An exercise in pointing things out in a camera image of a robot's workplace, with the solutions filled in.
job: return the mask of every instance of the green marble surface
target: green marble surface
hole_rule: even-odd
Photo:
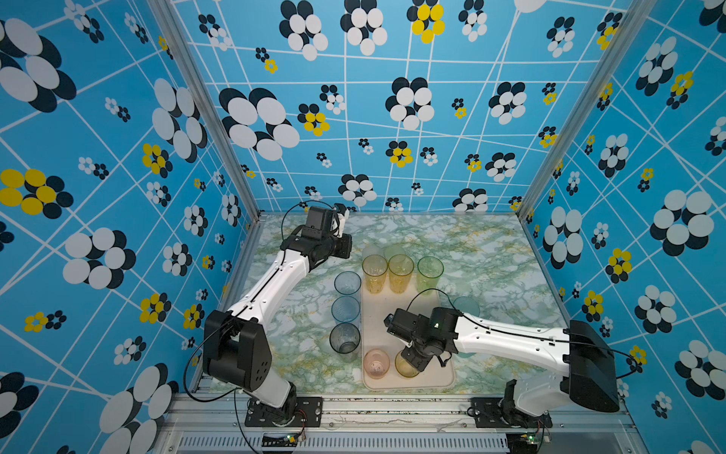
[[[268,269],[280,246],[282,216],[268,215],[245,291]],[[290,215],[285,232],[304,223]],[[353,215],[346,224],[353,236],[348,260],[331,258],[313,270],[290,293],[267,331],[274,366],[301,393],[372,393],[361,380],[360,356],[344,362],[330,348],[335,326],[330,307],[338,297],[335,276],[362,274],[361,251],[371,243],[400,244],[416,262],[438,257],[445,266],[439,288],[452,301],[471,296],[481,317],[528,326],[566,326],[537,260],[515,216]],[[397,393],[501,394],[512,378],[542,369],[487,354],[455,357],[456,381],[448,389],[398,390]],[[211,392],[230,389],[213,380]]]

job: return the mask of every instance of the plastic cup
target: plastic cup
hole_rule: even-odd
[[[415,376],[417,376],[417,375],[418,375],[418,373],[419,373],[419,372],[418,372],[418,369],[416,369],[415,367],[413,367],[412,365],[410,365],[410,364],[409,364],[409,362],[408,362],[408,361],[406,361],[406,360],[405,360],[405,359],[404,359],[404,358],[403,358],[403,357],[401,356],[401,352],[399,352],[399,353],[398,353],[398,354],[396,355],[396,360],[395,360],[395,363],[396,363],[396,370],[397,370],[397,371],[398,371],[398,372],[399,372],[399,373],[401,374],[401,376],[403,376],[403,377],[406,377],[406,378],[414,378],[414,377],[415,377]]]
[[[363,252],[361,252],[361,260],[365,260],[368,256],[386,256],[383,252],[383,249],[375,244],[369,244],[365,248],[363,248]]]
[[[413,260],[404,254],[391,257],[388,261],[388,272],[390,274],[388,285],[394,293],[403,293],[408,287],[413,273]]]
[[[461,312],[478,317],[481,314],[479,303],[468,296],[460,296],[454,300],[454,307]],[[476,353],[459,353],[460,358],[469,358]]]
[[[336,299],[330,309],[333,318],[338,323],[352,322],[358,318],[361,312],[361,305],[357,299],[349,295],[343,295]]]
[[[335,277],[335,289],[341,295],[353,296],[360,301],[361,277],[352,271],[343,271]]]
[[[444,273],[444,264],[436,257],[427,256],[418,261],[418,274],[416,277],[416,288],[418,291],[424,291],[427,288],[436,288],[439,284],[439,278]],[[433,293],[429,290],[424,293],[428,295]]]
[[[330,331],[330,346],[344,361],[352,361],[356,358],[357,355],[354,352],[360,344],[361,333],[355,325],[341,323]]]
[[[371,349],[363,358],[363,370],[370,378],[378,380],[382,378],[391,366],[391,359],[381,349]]]
[[[406,255],[406,251],[404,251],[404,249],[399,244],[394,244],[383,249],[383,256],[386,258],[386,260],[391,260],[391,257],[397,255]]]
[[[380,293],[386,281],[388,262],[384,256],[368,256],[363,260],[365,286],[370,293]]]

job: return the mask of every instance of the wire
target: wire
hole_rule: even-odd
[[[436,291],[438,291],[438,292],[441,292],[441,293],[443,293],[444,295],[446,295],[446,299],[448,299],[448,300],[449,300],[449,304],[451,304],[451,306],[452,306],[452,307],[454,308],[454,310],[458,311],[458,312],[459,312],[459,313],[461,314],[461,316],[462,316],[462,317],[464,317],[464,318],[465,318],[466,320],[469,320],[469,321],[470,321],[470,322],[472,322],[472,323],[473,323],[474,325],[477,325],[477,326],[479,326],[479,327],[481,327],[481,328],[484,328],[484,329],[487,329],[487,330],[489,330],[489,331],[494,331],[494,332],[496,332],[496,333],[502,333],[502,334],[508,334],[508,335],[510,335],[510,336],[519,336],[519,337],[526,337],[526,338],[528,338],[528,339],[536,339],[536,340],[538,340],[538,341],[546,341],[546,342],[560,342],[560,343],[562,343],[562,344],[575,344],[575,345],[585,345],[585,346],[590,346],[590,347],[593,347],[593,348],[596,348],[596,349],[599,349],[599,350],[603,350],[603,351],[607,351],[607,352],[613,352],[613,353],[619,353],[619,354],[622,354],[623,356],[625,356],[625,357],[628,357],[628,358],[630,358],[630,359],[631,359],[631,360],[633,360],[634,362],[637,362],[637,361],[636,361],[636,359],[635,359],[635,358],[634,358],[634,357],[633,357],[632,355],[630,355],[630,354],[627,354],[627,353],[625,353],[625,352],[621,352],[620,350],[615,350],[615,349],[612,349],[612,348],[610,348],[610,347],[605,347],[605,346],[597,346],[597,345],[594,345],[594,344],[590,344],[590,343],[587,343],[587,342],[578,342],[578,341],[565,341],[565,340],[562,340],[562,339],[548,339],[548,338],[545,338],[545,337],[539,337],[539,336],[530,336],[530,335],[528,335],[528,334],[512,333],[512,332],[510,332],[510,331],[502,331],[502,330],[498,330],[498,329],[496,329],[496,328],[492,328],[492,327],[490,327],[490,326],[485,326],[485,325],[482,325],[482,324],[480,324],[480,323],[477,323],[477,322],[476,322],[475,320],[472,320],[472,319],[470,319],[469,317],[467,317],[467,315],[466,315],[466,314],[465,314],[464,312],[461,312],[461,311],[460,311],[459,309],[457,309],[457,308],[456,308],[456,306],[454,305],[454,303],[452,303],[452,299],[451,299],[451,298],[449,297],[449,294],[448,294],[448,293],[446,293],[445,291],[443,291],[443,290],[439,290],[439,289],[437,289],[437,288],[427,288],[426,290],[424,290],[424,291],[422,291],[422,292],[419,292],[419,294],[418,294],[418,295],[416,295],[416,296],[414,296],[414,297],[413,297],[413,299],[412,299],[412,300],[411,300],[411,302],[409,303],[408,307],[406,308],[406,311],[408,312],[408,309],[409,309],[409,308],[411,307],[411,303],[413,303],[413,300],[414,300],[414,299],[416,299],[416,298],[417,298],[417,297],[418,297],[418,296],[419,296],[420,294],[422,294],[423,292],[425,292],[425,291],[429,291],[429,290],[436,290]],[[575,336],[581,336],[581,337],[585,337],[586,339],[588,339],[588,338],[587,338],[587,336],[584,336],[584,335],[582,335],[582,334],[577,334],[577,333],[573,333],[573,334],[574,334]],[[618,379],[618,378],[623,378],[623,377],[627,377],[627,376],[628,376],[628,375],[630,375],[631,373],[634,373],[634,370],[631,370],[630,372],[628,372],[628,373],[626,373],[626,374],[624,374],[624,375],[618,376],[618,377],[616,377],[616,379]]]
[[[189,359],[187,361],[187,365],[184,366],[184,374],[182,375],[182,378],[181,378],[181,384],[184,386],[184,392],[187,393],[187,396],[189,396],[192,400],[196,400],[197,402],[202,402],[202,403],[205,403],[205,402],[214,402],[215,400],[219,400],[222,397],[228,395],[230,392],[234,392],[237,389],[239,389],[239,388],[233,388],[231,391],[225,392],[224,394],[219,395],[217,397],[214,397],[213,399],[206,400],[206,399],[199,399],[198,397],[192,396],[192,393],[189,392],[189,388],[187,388],[187,370],[189,370],[189,364],[192,362],[192,358],[197,354],[197,352],[199,351],[199,349],[202,348],[202,345],[204,345],[204,343],[206,341],[208,341],[210,337],[212,337],[215,334],[217,334],[217,332],[219,330],[221,330],[223,327],[224,327],[224,324],[222,324],[216,330],[212,331],[212,333],[209,336],[207,336],[206,339],[204,339],[199,345],[197,345],[197,349],[192,353],[192,356],[189,357]]]
[[[634,373],[636,373],[636,372],[637,372],[637,369],[633,369],[633,370],[631,370],[631,371],[630,371],[630,372],[628,372],[628,373],[624,373],[623,375],[620,375],[620,376],[617,376],[617,377],[615,377],[615,379],[616,379],[616,380],[618,380],[618,379],[620,379],[620,378],[625,378],[625,377],[627,377],[628,375],[632,375],[632,374],[634,374]]]
[[[429,290],[435,290],[435,291],[438,291],[438,292],[441,292],[441,293],[443,293],[444,295],[446,295],[446,297],[447,297],[447,298],[448,298],[448,300],[449,300],[449,303],[451,304],[452,300],[451,300],[451,298],[449,298],[449,295],[448,295],[448,294],[447,294],[447,293],[446,293],[445,291],[443,291],[443,290],[439,290],[439,289],[437,289],[437,288],[427,288],[427,289],[426,289],[426,290],[424,290],[424,291],[420,291],[420,292],[418,292],[418,295],[416,295],[416,296],[414,296],[414,297],[413,297],[413,299],[411,300],[411,302],[409,303],[409,305],[408,305],[408,306],[406,306],[406,312],[408,312],[408,309],[409,309],[409,308],[411,307],[411,304],[413,304],[413,300],[414,300],[414,299],[418,298],[418,296],[419,296],[420,294],[422,294],[423,292],[426,292],[426,291],[429,291]]]
[[[537,430],[539,431],[539,421],[537,421]],[[544,440],[545,440],[545,431],[542,430],[542,436],[539,438],[539,446],[537,447],[536,452],[539,452],[539,450],[542,449],[542,442],[544,442]]]
[[[240,428],[240,433],[242,434],[242,438],[245,439],[245,442],[247,442],[247,446],[250,447],[253,453],[260,454],[259,451],[257,451],[253,446],[252,443],[250,443],[250,440],[247,439],[247,435],[245,435],[245,432],[242,430],[242,424],[240,423],[240,414],[237,412],[237,393],[235,392],[232,395],[232,401],[234,402],[234,416],[237,418],[237,427]]]

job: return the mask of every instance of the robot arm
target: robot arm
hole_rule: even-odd
[[[204,372],[236,384],[254,397],[268,417],[281,423],[295,411],[295,385],[272,368],[265,328],[293,288],[331,256],[350,257],[352,239],[343,234],[348,211],[310,208],[306,223],[280,246],[264,276],[227,312],[212,311],[204,325]]]
[[[507,383],[498,416],[513,426],[546,424],[548,410],[572,402],[607,413],[620,408],[613,352],[585,322],[530,328],[437,307],[431,317],[398,309],[384,323],[406,344],[402,357],[421,372],[444,352],[495,354],[548,369]]]

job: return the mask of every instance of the beige tray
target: beige tray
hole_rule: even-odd
[[[406,309],[406,306],[417,293],[415,275],[406,291],[400,294],[392,292],[388,287],[388,281],[386,281],[383,291],[372,295],[366,289],[365,282],[363,282],[361,289],[361,357],[365,357],[365,354],[371,349],[382,349],[391,359],[391,366],[387,374],[382,378],[370,378],[363,371],[363,384],[368,389],[380,391],[384,389],[447,388],[454,384],[453,359],[443,368],[439,365],[438,360],[433,358],[426,369],[414,378],[403,377],[396,370],[396,354],[405,345],[401,339],[386,332],[383,320],[388,314],[393,314],[399,307]],[[416,298],[409,311],[429,317],[431,310],[439,305],[437,292],[432,291],[431,293],[431,295],[421,295]]]

